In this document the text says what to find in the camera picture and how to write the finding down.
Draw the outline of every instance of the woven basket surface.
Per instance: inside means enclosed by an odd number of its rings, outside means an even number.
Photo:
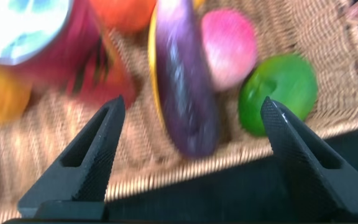
[[[347,22],[350,0],[207,0],[201,17],[217,8],[237,9],[255,24],[259,62],[296,52],[314,66],[318,100],[306,123],[322,138],[358,128],[358,26]],[[154,106],[147,60],[147,31],[136,37],[112,34],[139,95],[127,110],[106,200],[127,197],[272,153],[267,138],[241,129],[239,87],[221,93],[222,141],[215,155],[182,158],[161,127]],[[0,223],[18,217],[16,203],[42,175],[97,108],[49,91],[25,116],[0,127]]]

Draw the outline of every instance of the purple eggplant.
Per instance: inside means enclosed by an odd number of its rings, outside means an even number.
[[[189,158],[212,154],[218,107],[192,0],[160,0],[155,31],[157,83],[165,127]]]

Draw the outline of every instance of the red can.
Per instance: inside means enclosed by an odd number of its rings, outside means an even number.
[[[119,95],[131,105],[132,79],[88,0],[8,2],[2,26],[16,29],[0,41],[1,66],[98,106]]]

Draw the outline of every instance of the green ball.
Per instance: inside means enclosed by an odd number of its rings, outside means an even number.
[[[304,120],[317,99],[317,81],[309,62],[299,55],[286,54],[262,62],[239,93],[241,126],[256,136],[264,136],[260,109],[266,98],[284,104]]]

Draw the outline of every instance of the pink peach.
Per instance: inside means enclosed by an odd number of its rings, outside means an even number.
[[[203,44],[216,91],[240,84],[257,60],[257,41],[251,21],[240,12],[220,9],[201,21]]]

